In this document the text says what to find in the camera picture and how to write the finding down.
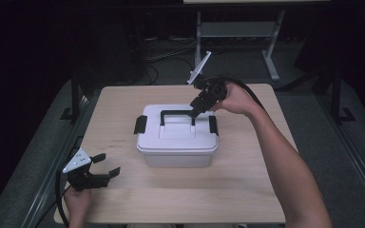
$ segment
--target black handle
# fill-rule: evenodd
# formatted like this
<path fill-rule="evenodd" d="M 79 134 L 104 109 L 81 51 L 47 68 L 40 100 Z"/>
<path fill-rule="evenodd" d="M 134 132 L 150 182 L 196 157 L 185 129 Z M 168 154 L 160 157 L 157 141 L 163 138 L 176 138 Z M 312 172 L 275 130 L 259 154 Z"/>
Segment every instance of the black handle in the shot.
<path fill-rule="evenodd" d="M 187 115 L 189 117 L 190 112 L 191 112 L 191 110 L 163 110 L 160 112 L 160 125 L 164 125 L 164 116 L 165 115 L 175 115 L 175 116 Z M 195 125 L 194 118 L 191 118 L 191 125 Z"/>

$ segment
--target metal frame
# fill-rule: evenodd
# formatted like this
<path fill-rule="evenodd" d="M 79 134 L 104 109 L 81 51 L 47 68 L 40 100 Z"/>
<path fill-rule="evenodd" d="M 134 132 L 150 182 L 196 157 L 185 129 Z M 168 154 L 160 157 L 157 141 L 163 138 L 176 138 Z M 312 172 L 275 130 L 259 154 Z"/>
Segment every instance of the metal frame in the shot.
<path fill-rule="evenodd" d="M 202 22 L 201 12 L 198 11 L 195 66 L 201 61 L 202 37 L 270 37 L 271 42 L 268 48 L 262 51 L 262 57 L 272 81 L 279 81 L 279 75 L 271 57 L 278 39 L 284 13 L 285 10 L 281 10 L 275 22 Z"/>

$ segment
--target table leg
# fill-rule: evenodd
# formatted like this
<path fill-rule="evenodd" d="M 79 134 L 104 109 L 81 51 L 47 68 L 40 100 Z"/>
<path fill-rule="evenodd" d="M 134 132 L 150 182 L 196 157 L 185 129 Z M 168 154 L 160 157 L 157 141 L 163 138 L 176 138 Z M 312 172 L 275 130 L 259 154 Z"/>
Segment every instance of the table leg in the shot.
<path fill-rule="evenodd" d="M 272 31 L 271 43 L 268 49 L 262 51 L 262 57 L 265 60 L 265 64 L 268 67 L 269 74 L 271 75 L 272 81 L 279 81 L 278 72 L 275 68 L 274 62 L 272 61 L 272 51 L 274 50 L 275 43 L 277 42 L 281 23 L 283 21 L 285 10 L 281 10 L 278 15 L 278 19 L 274 25 L 274 29 Z"/>

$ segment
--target forearm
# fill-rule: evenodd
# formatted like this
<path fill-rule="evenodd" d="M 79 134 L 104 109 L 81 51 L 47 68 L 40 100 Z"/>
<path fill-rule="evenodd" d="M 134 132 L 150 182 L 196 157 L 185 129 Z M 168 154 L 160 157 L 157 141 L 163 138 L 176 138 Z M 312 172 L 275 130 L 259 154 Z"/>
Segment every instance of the forearm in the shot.
<path fill-rule="evenodd" d="M 262 108 L 254 105 L 245 115 L 257 131 L 262 155 L 285 213 L 287 226 L 297 226 L 303 220 L 321 221 L 321 227 L 330 226 L 317 182 L 296 149 Z"/>
<path fill-rule="evenodd" d="M 69 218 L 69 228 L 83 228 L 85 227 L 84 216 L 72 216 Z"/>

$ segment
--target cable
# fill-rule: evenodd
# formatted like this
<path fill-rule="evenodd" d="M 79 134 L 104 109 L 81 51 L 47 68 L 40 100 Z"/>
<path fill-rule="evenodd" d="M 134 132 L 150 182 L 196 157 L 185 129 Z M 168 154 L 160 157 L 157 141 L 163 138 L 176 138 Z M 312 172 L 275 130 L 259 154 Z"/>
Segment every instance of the cable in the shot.
<path fill-rule="evenodd" d="M 61 194 L 61 196 L 63 197 L 65 192 L 69 189 L 70 186 L 67 187 L 67 189 L 64 191 L 63 194 Z M 37 224 L 34 226 L 35 228 L 37 228 L 40 223 L 43 221 L 43 219 L 46 217 L 46 215 L 48 214 L 48 212 L 52 209 L 52 207 L 56 204 L 56 200 L 48 207 L 48 209 L 43 213 L 43 215 L 40 217 L 40 219 L 37 221 Z"/>
<path fill-rule="evenodd" d="M 61 165 L 61 167 L 57 170 L 56 172 L 56 179 L 55 179 L 55 196 L 56 196 L 56 204 L 58 206 L 58 212 L 59 215 L 61 216 L 62 221 L 64 222 L 64 225 L 66 227 L 69 227 L 69 221 L 67 220 L 67 216 L 65 215 L 64 212 L 64 207 L 62 206 L 62 197 L 61 197 L 61 168 L 63 165 Z"/>

